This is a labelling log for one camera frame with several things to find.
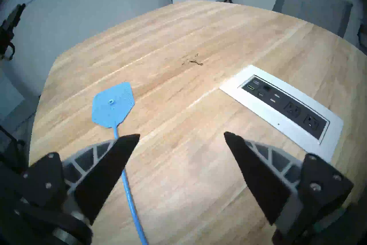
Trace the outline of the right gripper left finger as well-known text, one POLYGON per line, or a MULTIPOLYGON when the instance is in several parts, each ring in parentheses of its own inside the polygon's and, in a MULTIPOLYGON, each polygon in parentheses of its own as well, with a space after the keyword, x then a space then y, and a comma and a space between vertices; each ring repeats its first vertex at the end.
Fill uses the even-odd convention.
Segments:
POLYGON ((49 152, 22 173, 22 198, 48 211, 79 212, 93 225, 139 140, 140 134, 121 136, 64 160, 49 152))

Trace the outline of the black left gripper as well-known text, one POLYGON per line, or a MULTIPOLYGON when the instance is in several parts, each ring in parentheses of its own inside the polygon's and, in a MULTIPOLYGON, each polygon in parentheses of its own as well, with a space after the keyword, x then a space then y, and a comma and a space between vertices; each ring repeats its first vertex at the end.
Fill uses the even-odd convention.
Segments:
POLYGON ((11 61, 15 54, 15 46, 11 40, 14 38, 13 29, 18 25, 22 12, 26 4, 18 4, 5 19, 0 28, 0 60, 11 61), (12 54, 9 57, 5 56, 6 50, 11 47, 12 54))

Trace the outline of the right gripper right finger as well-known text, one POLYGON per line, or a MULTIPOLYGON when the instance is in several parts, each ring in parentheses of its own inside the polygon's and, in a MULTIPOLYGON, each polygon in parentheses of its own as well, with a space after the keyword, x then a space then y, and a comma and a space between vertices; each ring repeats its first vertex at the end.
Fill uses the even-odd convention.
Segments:
POLYGON ((353 182, 319 155, 301 161, 281 148, 226 131, 246 186, 270 225, 274 245, 326 244, 326 230, 342 215, 353 182))

